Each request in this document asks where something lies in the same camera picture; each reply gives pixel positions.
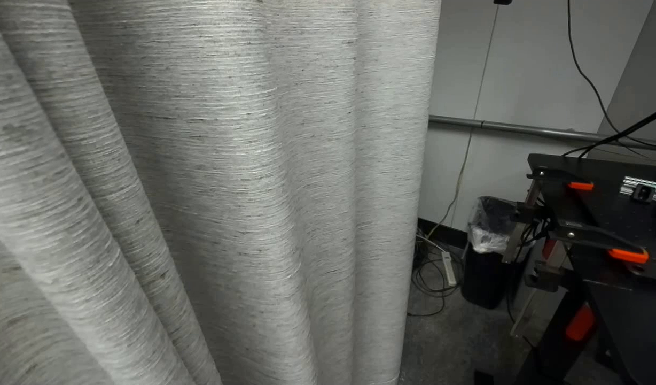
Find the black table leg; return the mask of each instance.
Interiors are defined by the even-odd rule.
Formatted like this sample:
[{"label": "black table leg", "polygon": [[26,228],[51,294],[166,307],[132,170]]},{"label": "black table leg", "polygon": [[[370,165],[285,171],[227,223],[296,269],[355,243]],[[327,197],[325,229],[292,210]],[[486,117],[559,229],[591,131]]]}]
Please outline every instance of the black table leg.
[{"label": "black table leg", "polygon": [[564,382],[566,373],[578,361],[588,343],[588,339],[581,343],[566,339],[566,328],[584,301],[585,298],[581,286],[571,285],[538,347],[532,350],[524,361],[516,385],[553,385]]}]

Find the black trash can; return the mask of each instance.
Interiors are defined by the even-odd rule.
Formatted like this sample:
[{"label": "black trash can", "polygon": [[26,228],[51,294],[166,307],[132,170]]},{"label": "black trash can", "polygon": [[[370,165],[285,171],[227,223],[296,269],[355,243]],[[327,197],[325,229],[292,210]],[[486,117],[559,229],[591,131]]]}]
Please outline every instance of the black trash can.
[{"label": "black trash can", "polygon": [[503,301],[508,276],[503,252],[516,229],[516,215],[518,203],[512,202],[478,200],[464,252],[464,300],[484,308],[496,308]]}]

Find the curtain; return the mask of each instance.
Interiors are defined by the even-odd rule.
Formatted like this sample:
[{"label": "curtain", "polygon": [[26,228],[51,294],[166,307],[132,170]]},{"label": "curtain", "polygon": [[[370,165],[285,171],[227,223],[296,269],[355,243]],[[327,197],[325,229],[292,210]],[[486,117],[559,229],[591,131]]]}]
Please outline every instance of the curtain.
[{"label": "curtain", "polygon": [[395,384],[441,0],[0,0],[0,384]]}]

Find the floor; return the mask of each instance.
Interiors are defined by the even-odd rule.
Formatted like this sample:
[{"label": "floor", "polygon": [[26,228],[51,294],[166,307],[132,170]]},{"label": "floor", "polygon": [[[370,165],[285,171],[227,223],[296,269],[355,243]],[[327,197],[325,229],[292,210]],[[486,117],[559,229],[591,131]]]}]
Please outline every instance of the floor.
[{"label": "floor", "polygon": [[[423,279],[438,289],[443,264],[428,266]],[[445,310],[437,317],[413,317]],[[460,292],[446,298],[430,298],[410,285],[406,343],[400,385],[472,385],[475,371],[493,374],[496,385],[508,385],[527,356],[522,339],[510,339],[510,319],[504,307],[478,308]],[[618,377],[594,361],[589,347],[566,384],[571,385],[618,385]]]}]

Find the curtain fold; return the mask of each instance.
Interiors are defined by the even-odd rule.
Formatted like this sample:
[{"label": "curtain fold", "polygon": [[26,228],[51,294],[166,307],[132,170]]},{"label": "curtain fold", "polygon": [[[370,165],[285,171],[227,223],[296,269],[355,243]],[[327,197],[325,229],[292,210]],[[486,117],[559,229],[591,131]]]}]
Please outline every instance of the curtain fold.
[{"label": "curtain fold", "polygon": [[0,384],[395,384],[438,8],[0,0]]}]

